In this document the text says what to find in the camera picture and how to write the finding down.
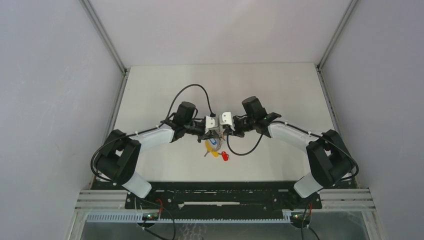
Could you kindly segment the large keyring with yellow handle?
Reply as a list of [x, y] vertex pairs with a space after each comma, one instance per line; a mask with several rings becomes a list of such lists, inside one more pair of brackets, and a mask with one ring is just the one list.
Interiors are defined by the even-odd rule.
[[221, 153], [220, 149], [224, 141], [223, 135], [220, 135], [220, 138], [216, 140], [217, 140], [217, 145], [210, 144], [208, 139], [204, 141], [204, 145], [206, 148], [206, 153], [204, 154], [204, 157], [206, 157], [207, 155], [212, 155], [214, 158], [220, 157], [220, 153]]

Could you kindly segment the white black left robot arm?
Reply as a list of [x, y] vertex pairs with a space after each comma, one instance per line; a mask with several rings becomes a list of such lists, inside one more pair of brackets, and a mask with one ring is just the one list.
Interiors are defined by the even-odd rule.
[[152, 192], [152, 185], [136, 171], [141, 152], [170, 144], [189, 134], [197, 137], [198, 142], [216, 138], [216, 114], [195, 118], [196, 106], [183, 101], [176, 112], [168, 115], [153, 128], [124, 133], [113, 130], [102, 146], [93, 154], [90, 161], [92, 172], [101, 179], [122, 186], [137, 196], [137, 202], [149, 209], [156, 203], [157, 196]]

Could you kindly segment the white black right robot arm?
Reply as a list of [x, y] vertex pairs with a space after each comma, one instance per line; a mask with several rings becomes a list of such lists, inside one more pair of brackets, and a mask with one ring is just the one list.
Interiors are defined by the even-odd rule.
[[280, 114], [267, 113], [256, 96], [243, 100], [242, 106], [245, 114], [232, 117], [228, 136], [242, 138], [245, 133], [256, 131], [261, 138], [281, 140], [306, 154], [309, 172], [291, 188], [289, 203], [293, 207], [302, 208], [312, 194], [359, 173], [357, 162], [337, 131], [329, 129], [317, 134], [283, 121]]

